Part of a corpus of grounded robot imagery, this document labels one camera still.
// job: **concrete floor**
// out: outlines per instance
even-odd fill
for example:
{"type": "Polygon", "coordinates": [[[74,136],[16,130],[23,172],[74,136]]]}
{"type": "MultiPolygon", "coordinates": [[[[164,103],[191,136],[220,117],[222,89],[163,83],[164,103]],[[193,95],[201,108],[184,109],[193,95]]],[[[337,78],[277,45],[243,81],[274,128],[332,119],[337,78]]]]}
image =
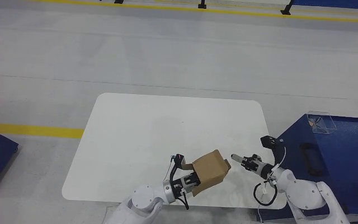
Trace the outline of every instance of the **concrete floor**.
{"type": "MultiPolygon", "coordinates": [[[[358,116],[357,32],[346,22],[3,4],[0,123],[84,128],[103,92],[256,100],[272,136],[310,110],[358,116]]],[[[7,136],[21,148],[2,174],[1,224],[102,222],[110,203],[61,195],[78,139],[7,136]]],[[[171,206],[154,223],[252,220],[247,209],[171,206]]]]}

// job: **transparent container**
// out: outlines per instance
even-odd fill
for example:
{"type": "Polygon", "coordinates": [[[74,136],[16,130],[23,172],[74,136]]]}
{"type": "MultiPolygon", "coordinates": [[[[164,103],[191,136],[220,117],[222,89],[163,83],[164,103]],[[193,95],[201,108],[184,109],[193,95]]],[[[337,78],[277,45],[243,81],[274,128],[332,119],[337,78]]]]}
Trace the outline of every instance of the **transparent container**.
{"type": "Polygon", "coordinates": [[[337,130],[328,112],[310,111],[307,114],[307,119],[313,133],[331,134],[337,130]]]}

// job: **white tabletop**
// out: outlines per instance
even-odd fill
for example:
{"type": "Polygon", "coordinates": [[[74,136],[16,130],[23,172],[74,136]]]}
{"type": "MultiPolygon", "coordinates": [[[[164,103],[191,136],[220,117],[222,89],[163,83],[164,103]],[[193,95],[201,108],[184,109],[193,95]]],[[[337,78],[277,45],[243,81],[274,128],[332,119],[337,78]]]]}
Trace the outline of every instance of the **white tabletop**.
{"type": "MultiPolygon", "coordinates": [[[[224,181],[197,195],[190,206],[257,208],[254,186],[263,181],[231,160],[232,153],[274,163],[261,146],[268,135],[259,103],[248,100],[102,94],[97,98],[62,188],[70,200],[121,202],[143,185],[161,184],[170,156],[187,162],[218,149],[232,165],[224,181]]],[[[175,177],[187,174],[178,170],[175,177]]],[[[268,202],[274,191],[263,197],[268,202]]],[[[280,209],[278,195],[268,208],[280,209]]]]}

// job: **brown cardboard box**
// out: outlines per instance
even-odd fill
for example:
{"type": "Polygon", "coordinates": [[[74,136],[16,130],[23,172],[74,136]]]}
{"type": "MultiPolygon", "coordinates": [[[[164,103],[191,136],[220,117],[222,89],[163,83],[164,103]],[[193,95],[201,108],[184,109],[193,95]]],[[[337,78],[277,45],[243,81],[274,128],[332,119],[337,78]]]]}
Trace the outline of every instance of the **brown cardboard box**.
{"type": "Polygon", "coordinates": [[[201,156],[192,164],[183,165],[184,170],[194,170],[200,180],[200,184],[192,190],[193,197],[203,190],[223,182],[230,168],[228,160],[223,159],[219,150],[201,156]]]}

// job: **blue platform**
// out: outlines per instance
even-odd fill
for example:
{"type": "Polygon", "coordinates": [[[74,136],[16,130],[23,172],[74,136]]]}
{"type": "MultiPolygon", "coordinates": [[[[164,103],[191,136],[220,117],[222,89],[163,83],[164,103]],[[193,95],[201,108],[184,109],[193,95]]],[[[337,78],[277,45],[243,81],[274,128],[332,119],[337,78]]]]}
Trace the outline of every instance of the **blue platform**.
{"type": "Polygon", "coordinates": [[[0,172],[5,168],[12,155],[17,151],[18,144],[0,135],[0,172]]]}
{"type": "Polygon", "coordinates": [[[358,1],[357,0],[295,0],[294,5],[358,8],[358,1]]]}
{"type": "MultiPolygon", "coordinates": [[[[277,139],[273,150],[276,162],[287,153],[282,167],[293,171],[297,179],[324,181],[334,192],[346,214],[358,214],[358,118],[332,116],[337,130],[330,134],[314,133],[303,115],[277,139]]],[[[284,209],[260,210],[263,220],[292,218],[284,209]]],[[[329,214],[327,206],[303,212],[306,216],[329,214]]]]}

